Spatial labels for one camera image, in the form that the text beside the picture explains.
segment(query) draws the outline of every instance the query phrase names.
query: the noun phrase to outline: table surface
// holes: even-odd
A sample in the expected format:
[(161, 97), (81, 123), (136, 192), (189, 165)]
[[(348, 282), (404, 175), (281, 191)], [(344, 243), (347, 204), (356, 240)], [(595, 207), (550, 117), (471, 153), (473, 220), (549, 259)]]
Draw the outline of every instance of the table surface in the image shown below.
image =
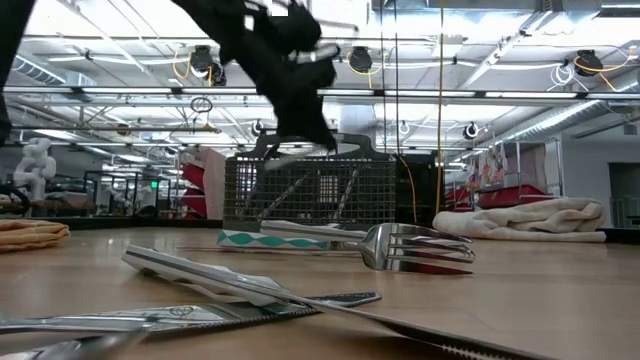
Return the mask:
[[(376, 272), (357, 257), (239, 254), (212, 248), (217, 230), (76, 231), (65, 245), (0, 255), (0, 309), (11, 317), (197, 304), (208, 299), (139, 275), (127, 244), (273, 277), (299, 295), (377, 291), (360, 309), (560, 359), (637, 359), (640, 247), (476, 242), (462, 277)], [(27, 335), (0, 337), (0, 352)], [(125, 359), (440, 359), (426, 345), (330, 315), (143, 343)]]

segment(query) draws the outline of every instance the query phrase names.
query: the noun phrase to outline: folded towel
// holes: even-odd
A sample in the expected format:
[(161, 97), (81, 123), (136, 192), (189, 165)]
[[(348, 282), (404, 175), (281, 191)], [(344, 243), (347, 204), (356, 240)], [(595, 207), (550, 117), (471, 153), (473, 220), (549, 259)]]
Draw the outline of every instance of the folded towel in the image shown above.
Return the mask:
[(69, 227), (42, 220), (0, 220), (0, 252), (56, 246), (69, 239)]
[(441, 212), (436, 230), (475, 239), (604, 242), (605, 221), (597, 200), (560, 198), (469, 213)]

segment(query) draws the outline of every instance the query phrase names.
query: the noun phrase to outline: tan woven placemat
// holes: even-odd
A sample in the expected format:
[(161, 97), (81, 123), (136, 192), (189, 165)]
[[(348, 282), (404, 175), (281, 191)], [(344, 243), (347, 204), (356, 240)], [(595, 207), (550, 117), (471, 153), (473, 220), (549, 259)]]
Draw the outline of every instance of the tan woven placemat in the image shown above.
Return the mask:
[(0, 253), (56, 246), (69, 239), (69, 227), (43, 220), (0, 220)]

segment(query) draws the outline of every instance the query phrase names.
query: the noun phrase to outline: white towel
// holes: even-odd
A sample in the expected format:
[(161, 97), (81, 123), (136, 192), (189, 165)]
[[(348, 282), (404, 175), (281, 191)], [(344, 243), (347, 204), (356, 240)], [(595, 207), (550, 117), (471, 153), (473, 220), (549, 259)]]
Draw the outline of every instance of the white towel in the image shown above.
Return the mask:
[(436, 230), (474, 239), (604, 242), (596, 232), (605, 221), (597, 200), (560, 198), (478, 212), (441, 212)]

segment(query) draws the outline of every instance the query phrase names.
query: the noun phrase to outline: cutlery basket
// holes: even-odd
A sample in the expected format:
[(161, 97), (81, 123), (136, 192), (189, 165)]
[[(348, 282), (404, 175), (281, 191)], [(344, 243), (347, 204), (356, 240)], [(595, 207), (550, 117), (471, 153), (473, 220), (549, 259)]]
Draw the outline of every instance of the cutlery basket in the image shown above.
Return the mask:
[(376, 152), (366, 136), (335, 137), (337, 155), (309, 155), (273, 170), (264, 165), (282, 161), (280, 144), (292, 143), (287, 150), (294, 153), (309, 149), (299, 139), (262, 135), (253, 151), (227, 159), (224, 228), (259, 232), (262, 220), (288, 220), (366, 230), (395, 221), (395, 159)]

